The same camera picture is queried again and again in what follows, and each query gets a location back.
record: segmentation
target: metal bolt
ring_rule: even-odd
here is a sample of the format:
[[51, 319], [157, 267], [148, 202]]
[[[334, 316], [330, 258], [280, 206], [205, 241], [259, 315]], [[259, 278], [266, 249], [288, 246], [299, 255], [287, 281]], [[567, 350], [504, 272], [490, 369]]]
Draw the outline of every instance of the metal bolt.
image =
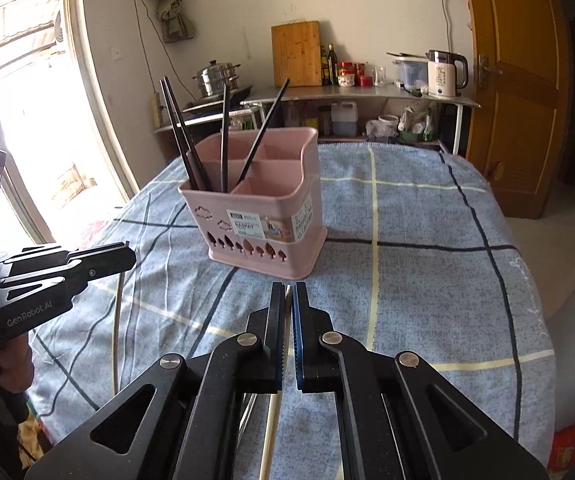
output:
[[338, 332], [326, 332], [323, 334], [323, 342], [328, 345], [338, 345], [343, 341], [343, 336]]
[[408, 368], [416, 368], [419, 365], [419, 356], [414, 352], [405, 352], [399, 357], [399, 361], [403, 366]]
[[257, 340], [258, 338], [251, 332], [244, 332], [236, 338], [236, 342], [241, 346], [252, 346]]
[[179, 366], [181, 361], [183, 361], [183, 357], [181, 357], [178, 354], [165, 354], [163, 357], [160, 358], [158, 364], [160, 364], [161, 368], [171, 370], [172, 368], [176, 368], [177, 366]]

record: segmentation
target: wall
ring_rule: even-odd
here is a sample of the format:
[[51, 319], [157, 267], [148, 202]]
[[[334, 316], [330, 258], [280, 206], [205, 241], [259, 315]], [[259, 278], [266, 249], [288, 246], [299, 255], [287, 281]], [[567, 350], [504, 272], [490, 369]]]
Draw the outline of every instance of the wall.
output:
[[[153, 2], [150, 15], [155, 16]], [[152, 84], [142, 54], [133, 0], [83, 0], [94, 66], [107, 110], [139, 184], [163, 167], [153, 139], [148, 104]], [[445, 0], [452, 25], [453, 50], [472, 62], [467, 0]], [[272, 86], [270, 27], [292, 20], [319, 20], [321, 41], [334, 43], [340, 59], [395, 69], [385, 52], [422, 54], [447, 49], [441, 0], [183, 0], [196, 25], [196, 38], [168, 45], [185, 85], [199, 94], [192, 76], [211, 59], [241, 63], [241, 84]], [[150, 68], [157, 80], [170, 75], [179, 102], [190, 95], [178, 84], [145, 9], [138, 2]], [[122, 59], [112, 60], [118, 47]]]

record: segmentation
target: pink plastic basket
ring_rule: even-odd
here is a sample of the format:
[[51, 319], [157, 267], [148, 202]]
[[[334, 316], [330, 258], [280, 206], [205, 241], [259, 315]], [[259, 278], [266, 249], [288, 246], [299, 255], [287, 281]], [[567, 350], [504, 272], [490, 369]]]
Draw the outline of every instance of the pink plastic basket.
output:
[[[232, 132], [230, 192], [190, 190], [189, 182], [179, 186], [211, 259], [286, 280], [312, 272], [327, 236], [317, 137], [314, 128], [267, 130], [250, 171], [236, 186], [256, 131]], [[196, 150], [219, 187], [221, 134], [202, 140]]]

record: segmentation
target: red package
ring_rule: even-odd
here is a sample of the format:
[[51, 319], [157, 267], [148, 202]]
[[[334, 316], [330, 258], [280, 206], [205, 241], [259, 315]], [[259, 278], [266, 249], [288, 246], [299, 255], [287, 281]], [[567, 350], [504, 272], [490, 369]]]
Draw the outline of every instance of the red package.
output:
[[567, 471], [575, 464], [575, 424], [554, 433], [550, 461], [547, 470], [551, 473]]

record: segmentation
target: human hand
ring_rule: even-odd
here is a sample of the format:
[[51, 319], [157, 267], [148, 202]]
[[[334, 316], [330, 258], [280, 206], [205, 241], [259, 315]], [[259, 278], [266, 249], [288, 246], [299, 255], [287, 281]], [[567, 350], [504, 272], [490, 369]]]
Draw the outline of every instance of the human hand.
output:
[[19, 394], [27, 390], [34, 380], [34, 365], [29, 337], [23, 334], [7, 341], [0, 351], [0, 387]]

